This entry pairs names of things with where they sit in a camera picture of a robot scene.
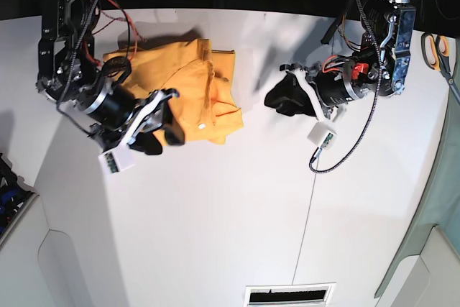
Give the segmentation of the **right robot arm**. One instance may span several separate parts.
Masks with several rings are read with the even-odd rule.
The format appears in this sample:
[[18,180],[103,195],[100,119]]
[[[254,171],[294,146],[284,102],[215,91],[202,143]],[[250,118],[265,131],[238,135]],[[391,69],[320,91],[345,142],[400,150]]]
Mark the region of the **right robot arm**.
[[155,87],[139,98],[125,86],[134,75],[137,46],[105,62],[95,58],[93,31],[100,15],[100,0],[42,0],[37,90],[105,152],[127,147],[160,155],[157,131],[168,145],[184,145],[184,131],[168,105],[178,91]]

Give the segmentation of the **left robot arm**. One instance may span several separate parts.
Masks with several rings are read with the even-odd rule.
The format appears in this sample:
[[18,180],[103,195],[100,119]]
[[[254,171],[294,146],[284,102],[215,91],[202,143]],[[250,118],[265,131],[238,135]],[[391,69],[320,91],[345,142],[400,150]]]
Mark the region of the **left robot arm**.
[[349,0],[356,4],[364,33],[359,44],[345,39],[349,56],[331,55],[307,67],[284,64],[285,77],[264,105],[285,116],[330,118],[335,109],[369,92],[387,97],[405,87],[416,8],[411,0]]

